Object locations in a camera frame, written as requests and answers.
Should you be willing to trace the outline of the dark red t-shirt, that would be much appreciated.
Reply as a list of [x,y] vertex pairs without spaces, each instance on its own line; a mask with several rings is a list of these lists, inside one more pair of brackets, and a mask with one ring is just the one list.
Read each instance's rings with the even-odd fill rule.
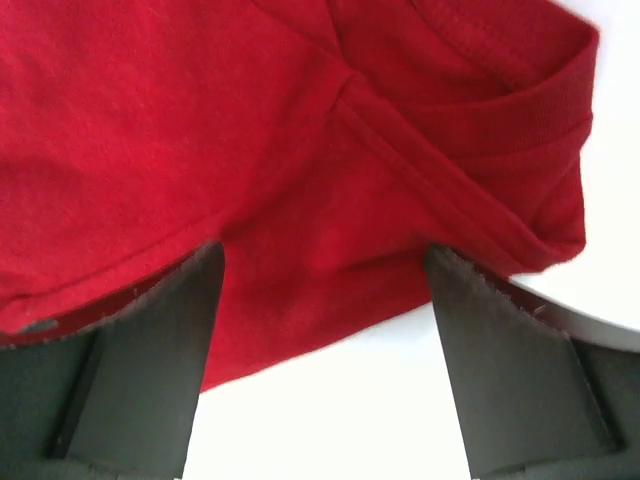
[[552,1],[5,1],[1,335],[78,329],[209,242],[204,385],[584,248],[598,30]]

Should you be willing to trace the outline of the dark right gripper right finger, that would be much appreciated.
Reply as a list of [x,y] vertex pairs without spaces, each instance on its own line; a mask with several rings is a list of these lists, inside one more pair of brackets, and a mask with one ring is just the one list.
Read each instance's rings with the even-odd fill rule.
[[636,330],[444,247],[425,269],[472,478],[638,477]]

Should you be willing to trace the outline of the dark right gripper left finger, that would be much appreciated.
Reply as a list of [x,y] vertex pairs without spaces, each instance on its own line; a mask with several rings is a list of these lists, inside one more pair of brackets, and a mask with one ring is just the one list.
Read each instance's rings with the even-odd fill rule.
[[83,328],[3,335],[2,477],[180,478],[224,270],[209,244]]

